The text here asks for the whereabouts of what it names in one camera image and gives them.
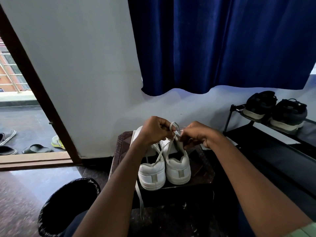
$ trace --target curtain fold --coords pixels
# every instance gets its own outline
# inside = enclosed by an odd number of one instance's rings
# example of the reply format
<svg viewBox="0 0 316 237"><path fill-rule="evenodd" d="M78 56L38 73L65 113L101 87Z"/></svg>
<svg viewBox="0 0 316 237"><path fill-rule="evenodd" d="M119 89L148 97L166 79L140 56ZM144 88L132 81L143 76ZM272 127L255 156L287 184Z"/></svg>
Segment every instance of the curtain fold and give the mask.
<svg viewBox="0 0 316 237"><path fill-rule="evenodd" d="M316 0L128 0L142 91L302 89L316 62Z"/></svg>

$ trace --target brown wooden door frame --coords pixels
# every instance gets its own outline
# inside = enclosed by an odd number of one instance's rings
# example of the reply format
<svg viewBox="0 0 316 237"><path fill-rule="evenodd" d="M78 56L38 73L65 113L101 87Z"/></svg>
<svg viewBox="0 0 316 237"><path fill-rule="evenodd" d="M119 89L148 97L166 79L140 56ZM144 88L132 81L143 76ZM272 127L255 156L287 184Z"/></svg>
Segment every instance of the brown wooden door frame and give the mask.
<svg viewBox="0 0 316 237"><path fill-rule="evenodd" d="M80 164L77 149L72 142L62 120L60 119L52 101L50 100L41 80L39 79L29 57L26 54L18 36L16 35L7 15L0 5L0 37L16 62L23 77L33 91L38 103L65 146L69 156L75 164Z"/></svg>

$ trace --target person's left arm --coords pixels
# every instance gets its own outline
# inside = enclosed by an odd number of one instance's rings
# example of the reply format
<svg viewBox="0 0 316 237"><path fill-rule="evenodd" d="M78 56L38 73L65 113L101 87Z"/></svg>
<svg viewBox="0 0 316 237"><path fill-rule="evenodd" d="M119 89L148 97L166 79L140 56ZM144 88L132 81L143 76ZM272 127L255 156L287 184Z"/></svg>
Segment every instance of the person's left arm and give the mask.
<svg viewBox="0 0 316 237"><path fill-rule="evenodd" d="M168 131L169 125L169 121L156 116L146 120L73 237L127 236L141 159L150 145L173 137L173 132Z"/></svg>

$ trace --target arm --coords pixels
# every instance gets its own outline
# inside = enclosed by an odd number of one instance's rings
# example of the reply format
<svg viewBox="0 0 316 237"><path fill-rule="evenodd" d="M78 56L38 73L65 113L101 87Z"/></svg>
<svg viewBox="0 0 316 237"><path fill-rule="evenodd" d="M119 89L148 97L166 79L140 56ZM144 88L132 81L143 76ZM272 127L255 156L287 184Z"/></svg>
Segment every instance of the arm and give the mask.
<svg viewBox="0 0 316 237"><path fill-rule="evenodd" d="M312 223L219 131L193 122L181 139L185 148L203 143L214 151L256 236L283 236Z"/></svg>
<svg viewBox="0 0 316 237"><path fill-rule="evenodd" d="M170 122L149 118L97 197L73 237L127 236L137 173L148 147L172 138Z"/></svg>

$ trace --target hand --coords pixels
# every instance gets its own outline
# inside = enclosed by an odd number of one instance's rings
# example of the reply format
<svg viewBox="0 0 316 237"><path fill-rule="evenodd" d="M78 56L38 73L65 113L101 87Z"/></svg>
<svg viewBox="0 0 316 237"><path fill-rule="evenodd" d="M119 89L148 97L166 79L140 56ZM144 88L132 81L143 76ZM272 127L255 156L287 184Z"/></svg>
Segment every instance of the hand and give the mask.
<svg viewBox="0 0 316 237"><path fill-rule="evenodd" d="M144 122L144 125L137 137L148 146L160 142L161 140L173 139L176 127L169 130L170 122L158 116L152 116Z"/></svg>
<svg viewBox="0 0 316 237"><path fill-rule="evenodd" d="M185 150L199 144L211 149L210 137L213 134L218 135L220 132L198 121L193 121L181 133L180 141L183 142Z"/></svg>

